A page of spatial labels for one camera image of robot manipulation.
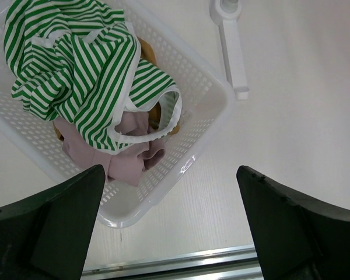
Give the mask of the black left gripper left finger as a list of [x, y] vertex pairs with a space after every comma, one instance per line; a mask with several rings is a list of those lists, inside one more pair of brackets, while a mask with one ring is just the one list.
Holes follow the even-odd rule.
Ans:
[[80, 279], [104, 184], [95, 165], [0, 207], [0, 279]]

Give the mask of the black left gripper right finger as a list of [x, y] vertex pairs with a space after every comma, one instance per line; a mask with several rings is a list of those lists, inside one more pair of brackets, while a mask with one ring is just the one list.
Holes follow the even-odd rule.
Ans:
[[350, 279], [350, 210], [248, 166], [236, 178], [264, 279]]

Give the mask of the pink tank top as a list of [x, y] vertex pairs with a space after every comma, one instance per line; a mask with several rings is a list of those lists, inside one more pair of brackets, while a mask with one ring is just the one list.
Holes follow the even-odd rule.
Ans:
[[110, 155], [87, 144], [75, 125], [63, 118], [56, 118], [53, 124], [63, 137], [64, 153], [82, 169], [102, 165], [107, 182], [117, 180], [136, 187], [144, 172], [158, 164], [165, 155], [163, 139], [138, 143], [117, 155]]

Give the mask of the green striped tank top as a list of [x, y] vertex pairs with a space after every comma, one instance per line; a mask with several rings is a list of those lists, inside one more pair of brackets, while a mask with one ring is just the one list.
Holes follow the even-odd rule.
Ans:
[[[95, 149], [116, 155], [165, 137], [180, 120], [179, 88], [141, 57], [122, 9], [100, 1], [12, 1], [3, 44], [16, 78], [11, 95], [24, 111], [44, 121], [65, 119]], [[117, 131], [125, 112], [146, 113], [156, 105], [155, 132]]]

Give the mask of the brown tank top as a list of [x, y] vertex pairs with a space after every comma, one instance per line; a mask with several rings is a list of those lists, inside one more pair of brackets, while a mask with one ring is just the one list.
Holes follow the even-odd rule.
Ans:
[[[141, 44], [141, 58], [144, 60], [147, 60], [150, 63], [152, 63], [153, 65], [157, 66], [155, 53], [154, 53], [152, 47], [143, 39], [139, 38], [138, 40]], [[149, 111], [149, 117], [148, 117], [149, 125], [154, 130], [157, 130], [159, 128], [161, 112], [162, 112], [162, 109], [161, 109], [161, 106], [159, 103], [157, 103], [154, 106], [154, 108], [152, 108]], [[64, 141], [64, 137], [62, 136], [60, 131], [56, 128], [55, 124], [53, 124], [53, 129], [54, 129], [54, 132], [57, 136], [57, 139], [60, 141]]]

